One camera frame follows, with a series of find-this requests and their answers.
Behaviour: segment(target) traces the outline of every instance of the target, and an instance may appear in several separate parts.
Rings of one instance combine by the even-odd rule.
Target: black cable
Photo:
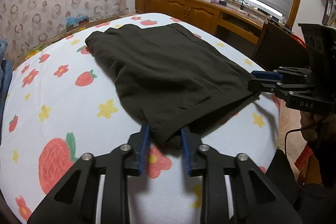
[[[303,128],[300,128],[300,129],[293,129],[293,130],[290,130],[286,133],[285,135],[285,154],[286,154],[286,157],[287,157],[287,136],[288,134],[292,133],[292,132],[297,132],[297,131],[302,131],[302,130],[307,130],[307,129],[311,129],[315,126],[318,126],[320,125],[330,114],[332,114],[334,111],[336,110],[336,108],[334,108],[330,113],[328,113],[327,115],[325,115],[322,119],[306,126],[306,127],[303,127]],[[328,198],[328,196],[325,196],[325,195],[313,195],[313,194],[309,194],[307,193],[305,190],[302,189],[302,187],[300,185],[298,185],[298,188],[306,195],[306,196],[309,196],[311,198]]]
[[[297,131],[302,131],[302,130],[307,130],[307,129],[311,129],[315,126],[318,126],[320,125],[330,114],[332,114],[334,112],[335,109],[333,109],[329,114],[325,115],[322,119],[316,121],[316,122],[313,122],[312,124],[306,126],[306,127],[303,127],[303,128],[298,128],[298,129],[292,129],[290,131],[288,131],[285,135],[285,154],[286,154],[286,157],[287,157],[287,136],[288,134],[290,133],[293,133],[293,132],[297,132]]]

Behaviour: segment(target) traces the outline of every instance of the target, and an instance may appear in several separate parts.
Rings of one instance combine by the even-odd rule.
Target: wooden cabinet
[[[256,44],[263,20],[249,17],[234,5],[222,6],[204,0],[135,0],[137,13],[161,13],[187,22],[212,35],[217,26]]]
[[[149,13],[150,12],[150,0],[135,0],[136,12]]]
[[[190,2],[186,15],[187,22],[214,35],[220,13],[219,10]]]
[[[186,21],[189,2],[185,0],[167,0],[167,2],[167,15]]]
[[[149,10],[151,13],[166,14],[166,0],[150,0]]]

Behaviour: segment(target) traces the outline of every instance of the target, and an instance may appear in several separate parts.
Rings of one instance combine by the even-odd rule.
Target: metal screw
[[[91,153],[85,153],[82,155],[83,160],[90,160],[92,159],[93,155]]]
[[[121,151],[128,151],[128,150],[130,150],[132,147],[129,145],[129,144],[127,144],[127,143],[125,143],[125,144],[123,144],[123,145],[121,145],[120,146],[120,150]]]
[[[198,147],[198,150],[202,151],[202,152],[205,152],[205,151],[208,151],[210,149],[209,145],[206,145],[206,144],[201,144],[199,147]]]
[[[249,156],[246,155],[245,153],[240,153],[240,154],[237,155],[237,158],[239,160],[245,161],[245,160],[248,160]]]

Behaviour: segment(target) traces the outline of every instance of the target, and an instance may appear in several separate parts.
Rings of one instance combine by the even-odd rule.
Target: bedsheet
[[[86,37],[124,24],[150,28],[176,22],[247,71],[261,70],[216,37],[170,16],[150,13],[66,37],[13,72],[2,123],[0,189],[22,223],[83,153],[109,153],[140,130],[120,105],[113,82],[88,52]],[[220,153],[244,152],[266,171],[277,148],[279,107],[277,99],[262,94],[202,140]],[[104,176],[96,223],[100,223],[103,180]],[[184,174],[180,151],[152,144],[146,172],[128,179],[131,223],[199,223],[201,184],[201,177]]]

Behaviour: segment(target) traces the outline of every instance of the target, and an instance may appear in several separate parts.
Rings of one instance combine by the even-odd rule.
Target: chair
[[[288,32],[265,20],[252,60],[268,71],[282,67],[305,68],[307,49]]]

